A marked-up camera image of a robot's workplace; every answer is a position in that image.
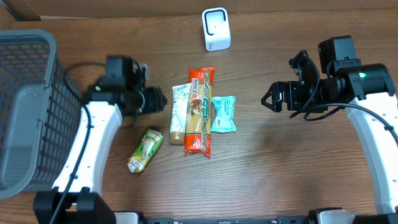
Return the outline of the white cream tube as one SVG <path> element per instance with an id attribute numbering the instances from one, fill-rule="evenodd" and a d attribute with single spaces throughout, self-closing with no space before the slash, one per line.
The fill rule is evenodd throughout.
<path id="1" fill-rule="evenodd" d="M 184 144 L 187 106 L 190 96 L 191 84 L 173 86 L 172 117 L 170 122 L 169 141 L 174 145 Z"/>

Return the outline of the green yellow snack packet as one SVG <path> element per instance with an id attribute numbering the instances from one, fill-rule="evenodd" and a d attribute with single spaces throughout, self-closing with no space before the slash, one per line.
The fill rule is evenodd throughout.
<path id="1" fill-rule="evenodd" d="M 156 154 L 163 143 L 163 135 L 161 132 L 148 129 L 143 135 L 136 150 L 128 159 L 127 167 L 131 173 L 141 173 Z"/>

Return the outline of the orange spaghetti packet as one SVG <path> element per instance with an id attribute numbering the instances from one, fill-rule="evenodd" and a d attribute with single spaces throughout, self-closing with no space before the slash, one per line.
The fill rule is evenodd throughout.
<path id="1" fill-rule="evenodd" d="M 211 156 L 211 113 L 215 67 L 189 68 L 191 84 L 185 128 L 185 154 Z"/>

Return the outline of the teal snack packet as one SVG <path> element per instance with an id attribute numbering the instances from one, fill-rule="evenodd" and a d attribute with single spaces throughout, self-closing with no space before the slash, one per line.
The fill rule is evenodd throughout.
<path id="1" fill-rule="evenodd" d="M 212 98 L 212 103 L 216 111 L 216 116 L 211 126 L 211 132 L 216 132 L 216 133 L 236 132 L 236 125 L 234 123 L 236 97 L 214 96 Z"/>

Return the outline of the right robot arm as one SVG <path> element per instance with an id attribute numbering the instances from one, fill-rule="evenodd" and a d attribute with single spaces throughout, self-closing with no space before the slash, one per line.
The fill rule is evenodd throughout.
<path id="1" fill-rule="evenodd" d="M 305 50 L 289 59 L 297 81 L 275 82 L 261 103 L 281 112 L 285 103 L 291 118 L 311 121 L 344 110 L 359 137 L 373 180 L 375 215 L 358 215 L 341 207 L 310 210 L 290 223 L 397 223 L 397 97 L 387 67 L 363 65 L 353 38 L 331 37 L 318 45 L 321 67 Z"/>

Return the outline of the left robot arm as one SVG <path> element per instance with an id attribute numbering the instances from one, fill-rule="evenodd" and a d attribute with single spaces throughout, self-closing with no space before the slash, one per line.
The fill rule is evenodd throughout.
<path id="1" fill-rule="evenodd" d="M 67 161 L 51 190 L 37 192 L 39 223 L 142 223 L 141 212 L 114 212 L 101 197 L 109 150 L 123 119 L 162 111 L 167 99 L 147 87 L 149 69 L 135 59 L 109 56 L 105 74 L 77 100 L 81 118 Z"/>

